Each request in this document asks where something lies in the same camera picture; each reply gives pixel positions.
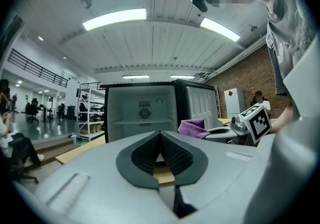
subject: ceiling light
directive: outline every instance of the ceiling light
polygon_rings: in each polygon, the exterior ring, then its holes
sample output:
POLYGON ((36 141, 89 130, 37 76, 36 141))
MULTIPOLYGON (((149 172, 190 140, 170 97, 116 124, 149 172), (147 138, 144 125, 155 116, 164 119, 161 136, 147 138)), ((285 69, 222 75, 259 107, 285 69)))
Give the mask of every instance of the ceiling light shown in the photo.
POLYGON ((116 23, 116 22, 140 20, 140 19, 146 19, 146 17, 147 17, 147 12, 145 8, 129 9, 129 10, 118 11, 118 12, 96 17, 87 22, 84 22, 83 25, 86 30, 92 30, 94 28, 116 23))
POLYGON ((187 76, 187 75, 171 75, 171 78, 195 78, 194 76, 187 76))
POLYGON ((149 78, 149 75, 124 75, 122 76, 124 79, 129 79, 129 78, 149 78))
POLYGON ((221 25, 217 22, 214 22, 208 18, 203 19, 200 26, 207 28, 209 30, 213 30, 217 33, 220 33, 223 36, 228 37, 229 39, 232 39, 233 41, 237 41, 238 39, 240 39, 240 36, 235 34, 233 31, 229 30, 228 28, 224 27, 223 25, 221 25))

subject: shelf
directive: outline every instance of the shelf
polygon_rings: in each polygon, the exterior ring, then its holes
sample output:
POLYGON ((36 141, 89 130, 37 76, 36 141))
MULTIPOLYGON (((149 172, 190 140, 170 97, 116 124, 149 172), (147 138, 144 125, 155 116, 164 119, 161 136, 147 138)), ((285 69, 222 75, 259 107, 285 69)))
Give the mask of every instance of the shelf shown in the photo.
POLYGON ((104 111, 79 111, 78 113, 103 114, 104 111))
MULTIPOLYGON (((88 101, 84 101, 84 100, 79 100, 79 102, 85 102, 85 103, 88 103, 88 101)), ((104 103, 95 102, 95 101, 90 101, 90 103, 92 103, 92 104, 101 104, 101 105, 104 105, 104 103)))
POLYGON ((104 131, 100 131, 100 132, 97 132, 97 133, 94 133, 94 134, 80 134, 79 136, 83 137, 84 139, 86 139, 86 138, 91 139, 91 138, 94 138, 94 137, 97 137, 97 136, 103 135, 103 134, 105 134, 105 132, 104 131))
MULTIPOLYGON (((90 91, 90 88, 81 88, 81 92, 87 92, 87 93, 89 93, 89 91, 90 91)), ((105 93, 103 93, 103 92, 105 92, 106 90, 95 90, 95 89, 91 89, 91 94, 94 94, 94 95, 97 95, 97 96, 101 96, 101 97, 105 97, 106 96, 106 94, 105 93)))
POLYGON ((113 122, 113 124, 144 124, 144 123, 165 123, 165 122, 173 122, 170 118, 161 118, 161 119, 144 119, 144 120, 118 120, 113 122))
MULTIPOLYGON (((83 125, 83 124, 87 124, 88 122, 78 122, 78 125, 83 125)), ((96 121, 96 122, 89 122, 89 125, 94 125, 94 124, 101 124, 104 123, 104 121, 96 121)))

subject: wooden table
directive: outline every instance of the wooden table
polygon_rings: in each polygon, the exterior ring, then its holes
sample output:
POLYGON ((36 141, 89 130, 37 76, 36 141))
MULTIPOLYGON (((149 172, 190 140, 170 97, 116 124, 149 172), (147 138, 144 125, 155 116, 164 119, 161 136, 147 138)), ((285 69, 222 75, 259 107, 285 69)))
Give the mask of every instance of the wooden table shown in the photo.
MULTIPOLYGON (((105 143, 106 143, 105 136, 102 135, 99 138, 96 138, 95 140, 93 140, 92 142, 88 142, 74 150, 70 150, 64 154, 56 156, 55 159, 61 164, 66 164, 71 159, 80 155, 82 152, 88 149, 91 149, 95 146, 103 145, 105 143)), ((168 166, 155 167, 153 177, 155 177, 159 181, 160 187, 170 186, 175 183, 175 177, 170 171, 168 166)))
POLYGON ((222 122, 223 126, 231 123, 231 118, 218 118, 218 119, 222 122))

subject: woman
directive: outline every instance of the woman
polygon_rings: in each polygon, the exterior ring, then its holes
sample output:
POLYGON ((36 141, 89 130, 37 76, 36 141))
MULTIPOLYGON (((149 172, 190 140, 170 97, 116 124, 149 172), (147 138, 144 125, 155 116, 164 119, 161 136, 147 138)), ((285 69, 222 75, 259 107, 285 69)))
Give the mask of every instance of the woman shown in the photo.
POLYGON ((7 79, 0 80, 0 114, 3 115, 9 111, 10 89, 7 79))
POLYGON ((15 146, 15 151, 23 151, 27 152, 27 156, 22 159, 22 163, 25 163, 28 158, 31 159, 31 161, 36 164, 40 165, 41 161, 45 158, 44 155, 37 154, 35 148, 33 147, 31 140, 27 137, 24 137, 22 133, 16 133, 13 135, 14 138, 9 134, 9 126, 10 126, 10 120, 12 119, 12 112, 5 112, 1 116, 0 120, 0 148, 2 150, 2 153, 7 157, 11 158, 12 154, 15 152, 13 151, 13 148, 9 146, 9 142, 20 139, 20 141, 15 146))
POLYGON ((270 116, 270 113, 271 113, 271 107, 270 107, 270 102, 267 101, 267 99, 265 99, 262 95, 262 92, 261 91, 257 91, 255 94, 254 94, 254 97, 257 101, 256 104, 254 105, 263 105, 265 108, 266 108, 266 112, 268 113, 268 115, 270 116))

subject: glossy floor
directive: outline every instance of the glossy floor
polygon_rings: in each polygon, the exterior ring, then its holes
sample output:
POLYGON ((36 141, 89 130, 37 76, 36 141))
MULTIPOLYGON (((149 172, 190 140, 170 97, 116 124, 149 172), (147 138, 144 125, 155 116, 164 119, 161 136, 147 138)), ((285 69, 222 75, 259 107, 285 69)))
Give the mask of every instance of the glossy floor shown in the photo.
POLYGON ((50 138, 61 139, 71 133, 77 132, 77 121, 68 119, 53 119, 51 122, 43 122, 41 117, 38 117, 37 122, 26 122, 26 114, 14 114, 10 125, 10 131, 14 133, 23 133, 24 136, 29 137, 32 141, 44 141, 50 138))

